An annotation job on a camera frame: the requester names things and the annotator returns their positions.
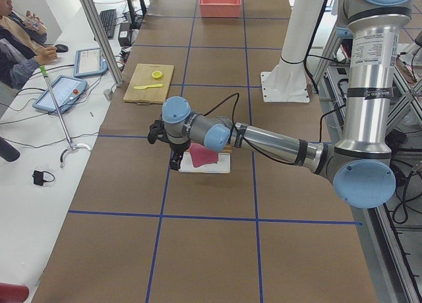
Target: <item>yellow knife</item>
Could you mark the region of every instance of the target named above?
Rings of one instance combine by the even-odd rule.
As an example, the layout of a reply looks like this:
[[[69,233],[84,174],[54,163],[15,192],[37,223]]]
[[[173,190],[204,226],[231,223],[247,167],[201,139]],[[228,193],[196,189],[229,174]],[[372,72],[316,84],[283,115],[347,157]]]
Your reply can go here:
[[[143,85],[143,86],[134,86],[133,89],[134,90],[144,90],[146,88],[150,88],[150,87],[163,87],[163,84],[151,84],[151,85]]]

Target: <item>wooden cutting board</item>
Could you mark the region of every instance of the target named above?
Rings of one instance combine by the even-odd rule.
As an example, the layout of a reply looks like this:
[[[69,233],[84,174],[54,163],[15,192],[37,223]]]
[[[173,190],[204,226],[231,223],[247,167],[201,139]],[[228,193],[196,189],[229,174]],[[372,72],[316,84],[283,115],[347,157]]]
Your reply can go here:
[[[154,71],[161,71],[163,76],[160,79],[154,79],[151,76]],[[169,92],[173,71],[174,65],[138,63],[123,100],[131,103],[163,104]],[[146,88],[144,90],[133,89],[134,86],[159,83],[162,83],[163,87]]]

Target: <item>black box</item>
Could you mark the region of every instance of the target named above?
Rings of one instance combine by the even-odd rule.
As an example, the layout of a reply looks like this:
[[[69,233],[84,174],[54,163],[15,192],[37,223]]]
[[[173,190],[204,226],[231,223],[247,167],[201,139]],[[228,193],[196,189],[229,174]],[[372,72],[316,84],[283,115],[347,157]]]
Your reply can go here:
[[[132,43],[132,30],[129,22],[124,22],[119,29],[119,44],[121,47],[129,47]]]

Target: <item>red object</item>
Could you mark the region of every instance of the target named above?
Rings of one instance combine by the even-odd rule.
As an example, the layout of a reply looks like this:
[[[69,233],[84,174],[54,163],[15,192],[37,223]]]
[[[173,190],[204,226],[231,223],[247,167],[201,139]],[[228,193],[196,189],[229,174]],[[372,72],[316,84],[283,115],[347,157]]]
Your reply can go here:
[[[24,285],[8,285],[0,283],[0,303],[23,303],[29,295]]]
[[[241,0],[199,0],[202,17],[239,17]]]
[[[204,164],[218,162],[218,153],[211,151],[198,143],[191,143],[189,152],[191,153],[192,164],[195,168],[203,166]]]

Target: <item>keyboard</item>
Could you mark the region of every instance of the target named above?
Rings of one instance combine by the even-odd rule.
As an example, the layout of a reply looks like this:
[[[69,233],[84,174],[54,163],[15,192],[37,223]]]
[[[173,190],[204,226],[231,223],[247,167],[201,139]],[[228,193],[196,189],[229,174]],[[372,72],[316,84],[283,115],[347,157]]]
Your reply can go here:
[[[103,24],[105,34],[107,34],[107,38],[114,37],[114,29],[116,28],[116,18],[116,9],[107,9],[105,11],[100,12],[100,20]]]

